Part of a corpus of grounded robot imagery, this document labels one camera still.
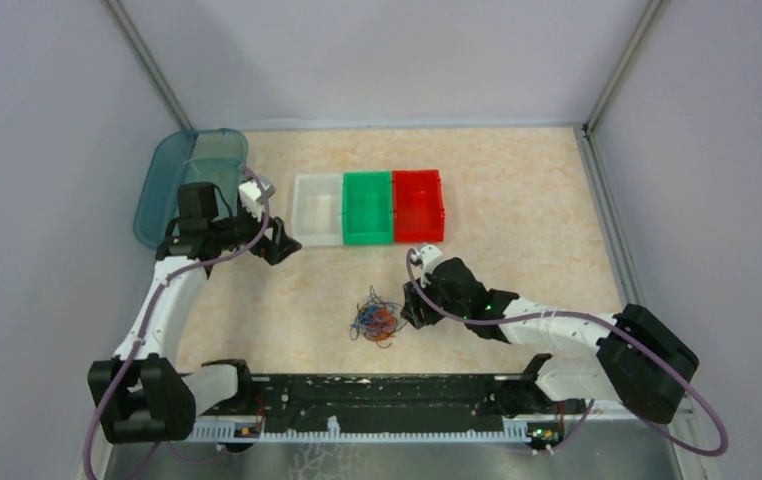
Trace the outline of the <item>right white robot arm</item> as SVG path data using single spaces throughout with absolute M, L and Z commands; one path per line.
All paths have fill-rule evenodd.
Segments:
M 640 418 L 670 423 L 699 366 L 697 355 L 649 309 L 616 313 L 550 307 L 488 289 L 458 257 L 429 248 L 407 254 L 403 317 L 416 329 L 452 320 L 477 337 L 534 349 L 520 398 L 533 412 L 556 401 L 604 400 Z

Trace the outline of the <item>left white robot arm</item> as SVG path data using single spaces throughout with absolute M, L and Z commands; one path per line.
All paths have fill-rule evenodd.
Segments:
M 230 205 L 211 182 L 179 187 L 147 299 L 111 358 L 88 371 L 91 424 L 110 443 L 184 440 L 218 404 L 234 414 L 254 406 L 257 388 L 245 361 L 210 361 L 192 373 L 179 372 L 175 362 L 193 304 L 217 264 L 249 253 L 276 265 L 301 249 L 270 212 L 274 193 L 269 181 L 249 178 Z

